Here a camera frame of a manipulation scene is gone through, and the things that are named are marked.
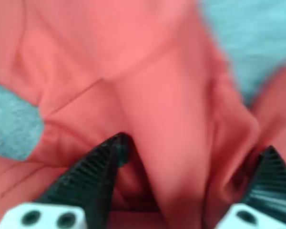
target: gray fabric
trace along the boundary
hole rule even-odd
[[[202,9],[249,104],[286,61],[286,0],[204,0]],[[0,155],[24,159],[42,128],[36,108],[0,87]]]

